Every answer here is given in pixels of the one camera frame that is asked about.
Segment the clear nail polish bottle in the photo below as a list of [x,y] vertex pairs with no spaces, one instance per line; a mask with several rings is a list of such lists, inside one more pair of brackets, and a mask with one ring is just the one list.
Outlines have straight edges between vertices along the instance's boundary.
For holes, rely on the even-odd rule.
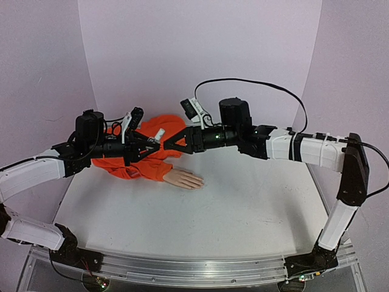
[[165,134],[165,130],[163,128],[160,128],[154,137],[148,138],[148,142],[153,142],[153,143],[159,144],[161,142],[161,139],[163,138],[164,134]]

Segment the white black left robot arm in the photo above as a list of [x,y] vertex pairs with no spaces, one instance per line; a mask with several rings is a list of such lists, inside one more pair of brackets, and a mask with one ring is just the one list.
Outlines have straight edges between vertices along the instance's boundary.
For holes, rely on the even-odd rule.
[[137,131],[143,109],[135,107],[121,122],[119,134],[108,129],[101,112],[89,109],[78,116],[75,131],[66,142],[38,156],[1,168],[1,238],[49,249],[50,258],[69,266],[84,267],[87,252],[69,228],[20,215],[5,206],[11,197],[51,180],[68,178],[89,168],[93,159],[120,158],[126,166],[160,149],[165,131],[153,137]]

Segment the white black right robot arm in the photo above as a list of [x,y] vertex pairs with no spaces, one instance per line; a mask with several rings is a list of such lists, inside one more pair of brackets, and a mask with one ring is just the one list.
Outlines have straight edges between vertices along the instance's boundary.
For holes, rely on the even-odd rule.
[[310,253],[286,257],[290,279],[337,267],[337,250],[358,208],[367,199],[369,165],[360,136],[305,134],[291,128],[254,126],[249,104],[237,97],[219,102],[221,124],[206,126],[205,112],[196,98],[181,101],[187,117],[200,125],[186,127],[164,142],[164,149],[201,153],[236,146],[241,154],[258,159],[282,159],[317,165],[341,173],[339,191],[328,220]]

